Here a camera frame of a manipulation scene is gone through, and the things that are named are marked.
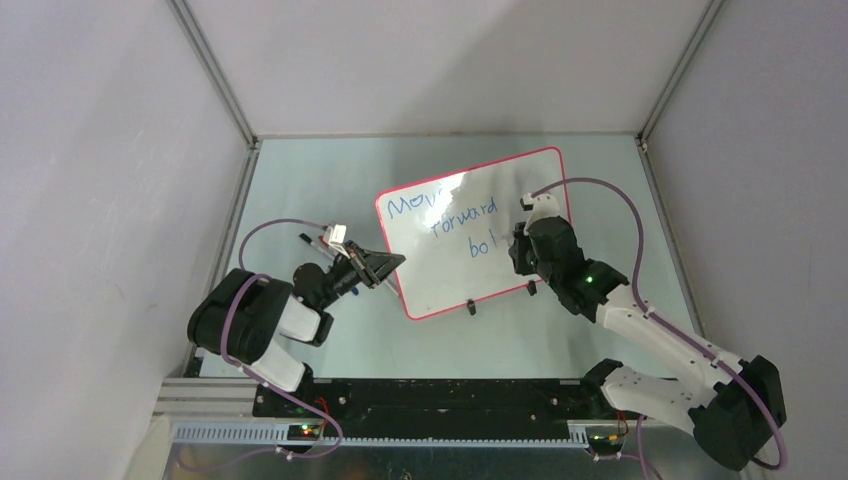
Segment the pink framed whiteboard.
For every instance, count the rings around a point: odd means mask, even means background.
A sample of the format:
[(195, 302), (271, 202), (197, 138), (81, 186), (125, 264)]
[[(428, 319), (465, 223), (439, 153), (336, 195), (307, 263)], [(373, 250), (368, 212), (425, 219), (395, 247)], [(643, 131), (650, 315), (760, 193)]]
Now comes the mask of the pink framed whiteboard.
[(508, 254), (520, 200), (553, 184), (559, 213), (571, 216), (562, 152), (537, 149), (381, 192), (377, 217), (388, 250), (404, 256), (395, 271), (408, 318), (464, 309), (539, 278), (518, 275)]

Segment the black cap marker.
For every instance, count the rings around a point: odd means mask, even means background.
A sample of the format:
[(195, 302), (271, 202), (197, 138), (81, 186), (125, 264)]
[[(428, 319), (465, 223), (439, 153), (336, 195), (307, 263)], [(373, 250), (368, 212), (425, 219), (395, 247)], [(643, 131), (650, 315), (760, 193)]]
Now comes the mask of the black cap marker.
[(328, 251), (325, 247), (323, 247), (319, 242), (315, 241), (312, 237), (307, 235), (306, 233), (300, 233), (298, 237), (307, 245), (309, 245), (313, 250), (317, 251), (324, 257), (333, 260), (334, 255)]

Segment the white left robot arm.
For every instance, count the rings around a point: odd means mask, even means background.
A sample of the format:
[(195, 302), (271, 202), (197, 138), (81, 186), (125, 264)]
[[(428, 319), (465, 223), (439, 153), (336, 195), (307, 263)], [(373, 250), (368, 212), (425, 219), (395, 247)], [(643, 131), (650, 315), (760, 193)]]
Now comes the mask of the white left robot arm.
[(304, 263), (290, 282), (234, 268), (192, 313), (187, 338), (278, 387), (278, 404), (292, 416), (304, 416), (316, 403), (315, 388), (303, 381), (311, 368), (280, 339), (321, 346), (334, 322), (329, 307), (360, 286), (382, 285), (405, 261), (402, 254), (348, 240), (328, 268)]

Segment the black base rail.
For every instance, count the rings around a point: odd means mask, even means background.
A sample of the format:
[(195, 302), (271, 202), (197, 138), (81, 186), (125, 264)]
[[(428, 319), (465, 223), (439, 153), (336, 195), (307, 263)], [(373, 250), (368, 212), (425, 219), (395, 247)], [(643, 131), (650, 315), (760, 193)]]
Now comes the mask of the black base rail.
[(255, 418), (312, 419), (311, 405), (335, 419), (345, 439), (569, 440), (577, 420), (619, 413), (599, 389), (560, 379), (324, 379), (304, 383), (300, 405), (257, 388)]

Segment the aluminium frame profile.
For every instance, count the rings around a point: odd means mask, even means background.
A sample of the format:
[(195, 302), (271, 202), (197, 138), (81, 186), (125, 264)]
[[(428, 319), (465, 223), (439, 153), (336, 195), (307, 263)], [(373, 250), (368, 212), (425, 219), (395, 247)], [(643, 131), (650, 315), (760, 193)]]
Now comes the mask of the aluminium frame profile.
[(311, 410), (250, 379), (163, 382), (154, 415), (183, 442), (267, 444), (304, 451), (344, 446), (579, 448), (624, 430), (618, 414), (576, 380), (317, 380)]

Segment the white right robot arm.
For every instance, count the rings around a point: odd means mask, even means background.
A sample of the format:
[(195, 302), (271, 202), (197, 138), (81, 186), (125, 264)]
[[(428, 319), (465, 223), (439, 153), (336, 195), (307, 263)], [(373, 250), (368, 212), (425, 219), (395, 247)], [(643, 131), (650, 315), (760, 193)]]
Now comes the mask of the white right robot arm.
[(537, 275), (570, 313), (654, 354), (672, 373), (659, 378), (605, 359), (581, 379), (585, 411), (625, 411), (691, 435), (719, 465), (740, 471), (779, 436), (787, 421), (780, 374), (768, 359), (745, 360), (681, 331), (610, 265), (585, 257), (571, 224), (559, 216), (519, 222), (509, 256), (519, 275)]

